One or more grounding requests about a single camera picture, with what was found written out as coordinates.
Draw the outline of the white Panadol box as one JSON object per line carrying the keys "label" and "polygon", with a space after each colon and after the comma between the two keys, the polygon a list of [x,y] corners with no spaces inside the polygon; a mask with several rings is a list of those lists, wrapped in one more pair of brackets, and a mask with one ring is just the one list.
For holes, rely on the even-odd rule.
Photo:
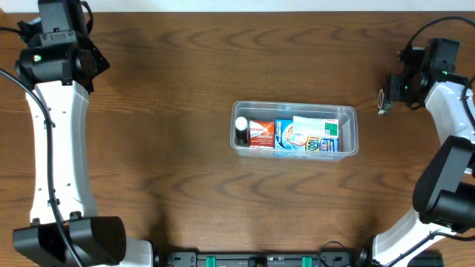
{"label": "white Panadol box", "polygon": [[339,121],[337,119],[293,116],[292,133],[295,136],[337,139],[339,137]]}

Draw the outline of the blue Kool Fever box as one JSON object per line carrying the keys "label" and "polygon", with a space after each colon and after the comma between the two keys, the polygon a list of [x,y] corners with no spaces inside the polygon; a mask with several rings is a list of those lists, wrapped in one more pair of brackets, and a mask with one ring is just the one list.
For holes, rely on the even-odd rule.
{"label": "blue Kool Fever box", "polygon": [[289,151],[339,152],[338,138],[294,136],[291,119],[276,119],[274,149]]}

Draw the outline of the clear plastic container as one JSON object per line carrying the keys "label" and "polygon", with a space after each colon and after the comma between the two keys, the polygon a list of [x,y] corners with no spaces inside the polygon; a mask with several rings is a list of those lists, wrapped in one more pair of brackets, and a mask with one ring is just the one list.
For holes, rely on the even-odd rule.
{"label": "clear plastic container", "polygon": [[232,110],[230,143],[241,156],[340,160],[358,152],[356,110],[239,101]]}

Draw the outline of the red Panadol box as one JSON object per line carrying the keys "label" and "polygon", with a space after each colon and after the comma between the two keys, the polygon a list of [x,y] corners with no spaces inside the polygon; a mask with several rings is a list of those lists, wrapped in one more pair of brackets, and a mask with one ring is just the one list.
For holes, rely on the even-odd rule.
{"label": "red Panadol box", "polygon": [[274,148],[275,123],[249,121],[249,146],[251,148]]}

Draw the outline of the black bottle white cap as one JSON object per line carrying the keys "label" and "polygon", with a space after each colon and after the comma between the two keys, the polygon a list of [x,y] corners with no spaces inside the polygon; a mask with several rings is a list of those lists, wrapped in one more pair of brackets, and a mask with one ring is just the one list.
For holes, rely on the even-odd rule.
{"label": "black bottle white cap", "polygon": [[235,120],[235,138],[236,138],[236,143],[239,146],[245,146],[248,143],[248,138],[249,138],[248,126],[249,126],[248,120],[243,116],[239,116]]}

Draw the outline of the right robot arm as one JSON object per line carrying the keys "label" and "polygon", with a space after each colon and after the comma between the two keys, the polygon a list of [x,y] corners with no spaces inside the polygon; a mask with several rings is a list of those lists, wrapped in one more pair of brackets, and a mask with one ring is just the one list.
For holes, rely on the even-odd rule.
{"label": "right robot arm", "polygon": [[395,102],[431,115],[440,149],[417,180],[411,209],[389,230],[376,235],[361,252],[361,266],[441,265],[424,250],[444,239],[466,241],[474,227],[474,80],[455,72],[459,43],[431,39],[426,47],[400,52],[400,74],[387,76],[377,107],[386,114]]}

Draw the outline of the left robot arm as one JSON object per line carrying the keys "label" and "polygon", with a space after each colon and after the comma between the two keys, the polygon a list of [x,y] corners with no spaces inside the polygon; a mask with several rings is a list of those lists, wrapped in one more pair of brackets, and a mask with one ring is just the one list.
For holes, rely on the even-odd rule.
{"label": "left robot arm", "polygon": [[150,242],[101,217],[88,175],[86,115],[93,80],[109,68],[90,39],[87,2],[41,0],[39,17],[19,22],[27,47],[14,82],[33,120],[35,192],[30,224],[13,232],[17,252],[39,266],[152,266]]}

